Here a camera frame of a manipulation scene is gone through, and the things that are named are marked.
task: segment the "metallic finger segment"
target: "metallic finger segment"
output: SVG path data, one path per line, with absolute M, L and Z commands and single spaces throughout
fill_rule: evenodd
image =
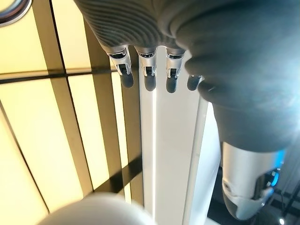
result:
M 153 91 L 156 87 L 156 48 L 137 48 L 140 65 L 142 67 L 145 87 L 148 91 Z
M 128 51 L 128 46 L 118 46 L 118 47 L 103 47 L 103 49 L 108 54 L 109 58 L 115 65 L 123 86 L 130 88 L 134 84 L 132 72 L 131 72 L 131 61 Z
M 182 58 L 184 55 L 182 49 L 167 48 L 166 56 L 166 89 L 169 93 L 174 93 L 177 87 L 177 79 L 180 73 Z

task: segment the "illuminated panel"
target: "illuminated panel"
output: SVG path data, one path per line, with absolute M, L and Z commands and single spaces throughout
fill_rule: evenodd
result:
M 0 27 L 0 74 L 47 70 L 32 8 L 19 21 Z
M 50 79 L 2 84 L 0 99 L 49 210 L 81 199 Z
M 129 204 L 131 204 L 131 192 L 130 192 L 130 183 L 128 183 L 124 187 L 124 192 L 125 192 L 125 201 Z
M 116 110 L 121 166 L 122 168 L 124 168 L 125 166 L 128 165 L 128 156 L 127 156 L 127 143 L 126 143 L 121 80 L 120 80 L 120 75 L 117 72 L 112 73 L 112 88 L 113 88 L 114 106 Z
M 36 224 L 48 212 L 1 109 L 0 159 L 0 224 Z
M 83 16 L 73 0 L 52 0 L 60 46 L 67 71 L 90 69 Z
M 1 0 L 0 1 L 0 12 L 8 8 L 11 4 L 14 3 L 14 0 Z
M 93 187 L 109 179 L 106 153 L 92 75 L 68 78 Z

